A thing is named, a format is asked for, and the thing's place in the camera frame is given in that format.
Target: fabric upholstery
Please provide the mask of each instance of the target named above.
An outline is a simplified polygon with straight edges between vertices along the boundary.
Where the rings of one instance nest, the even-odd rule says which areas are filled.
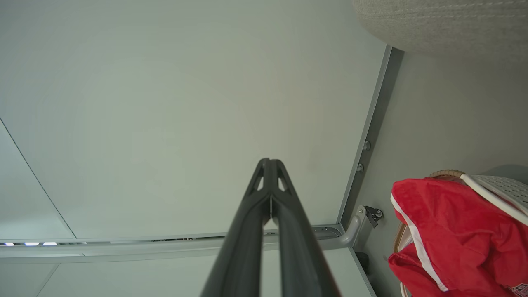
[[[401,50],[528,62],[528,0],[353,0],[363,26]]]

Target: metal bracket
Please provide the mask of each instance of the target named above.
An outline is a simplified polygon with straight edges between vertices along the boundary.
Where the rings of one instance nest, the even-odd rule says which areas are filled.
[[[363,205],[360,205],[357,208],[356,215],[353,216],[350,220],[350,224],[343,235],[337,238],[319,240],[319,245],[321,246],[321,249],[328,250],[353,247],[356,242],[357,235],[361,229],[361,226],[363,225],[363,222],[365,222],[365,217],[365,207]]]
[[[369,218],[370,224],[372,224],[372,228],[376,228],[378,226],[378,220],[383,218],[383,212],[377,208],[372,208],[370,206],[365,206],[366,210],[366,217]]]

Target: red bag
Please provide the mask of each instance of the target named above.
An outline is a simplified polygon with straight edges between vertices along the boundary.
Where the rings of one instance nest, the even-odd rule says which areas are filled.
[[[528,226],[452,181],[400,181],[391,201],[414,244],[389,266],[413,296],[528,296]]]

